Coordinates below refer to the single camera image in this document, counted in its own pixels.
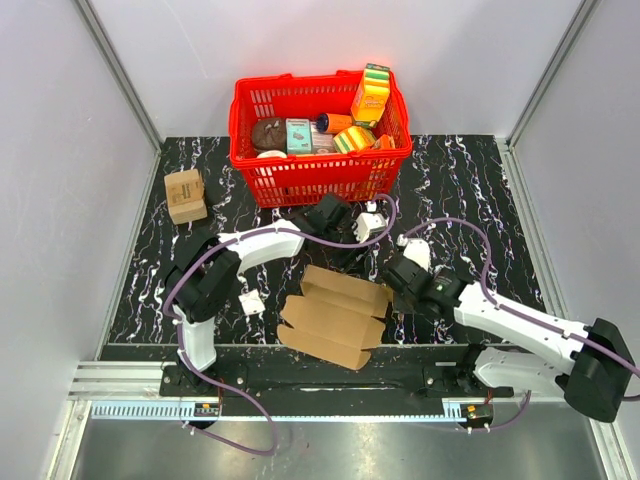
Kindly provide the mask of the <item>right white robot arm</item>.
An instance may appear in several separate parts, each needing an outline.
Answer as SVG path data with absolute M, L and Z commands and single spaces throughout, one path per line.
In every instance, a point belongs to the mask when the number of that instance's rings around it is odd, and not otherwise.
M 525 307 L 484 291 L 480 282 L 443 268 L 432 274 L 398 254 L 382 278 L 401 306 L 486 331 L 515 352 L 483 347 L 454 375 L 456 387 L 476 396 L 487 387 L 560 396 L 574 410 L 611 423 L 625 400 L 636 365 L 619 328 L 602 318 L 586 325 Z

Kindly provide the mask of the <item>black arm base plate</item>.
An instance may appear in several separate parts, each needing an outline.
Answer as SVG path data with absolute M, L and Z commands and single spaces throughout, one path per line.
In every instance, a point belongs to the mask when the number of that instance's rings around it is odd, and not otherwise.
M 486 387 L 472 375 L 479 353 L 478 345 L 383 345 L 364 367 L 350 370 L 281 345 L 223 345 L 205 374 L 256 397 L 280 391 L 511 397 L 511 388 Z

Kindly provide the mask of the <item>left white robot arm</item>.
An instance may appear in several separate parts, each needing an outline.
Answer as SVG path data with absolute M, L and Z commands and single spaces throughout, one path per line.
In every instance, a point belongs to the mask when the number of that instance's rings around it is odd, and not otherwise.
M 162 312 L 177 327 L 178 357 L 186 366 L 182 384 L 199 396 L 214 389 L 215 317 L 238 276 L 274 260 L 294 258 L 308 241 L 337 248 L 348 262 L 366 252 L 387 226 L 374 201 L 355 214 L 342 198 L 327 194 L 318 204 L 263 227 L 193 235 L 164 274 L 167 297 Z

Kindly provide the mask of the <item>brown cardboard box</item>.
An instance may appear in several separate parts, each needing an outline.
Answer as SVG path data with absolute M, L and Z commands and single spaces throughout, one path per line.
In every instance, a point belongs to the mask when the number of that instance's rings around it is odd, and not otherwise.
M 349 370 L 364 367 L 381 344 L 390 290 L 313 265 L 305 269 L 300 288 L 280 312 L 279 341 Z

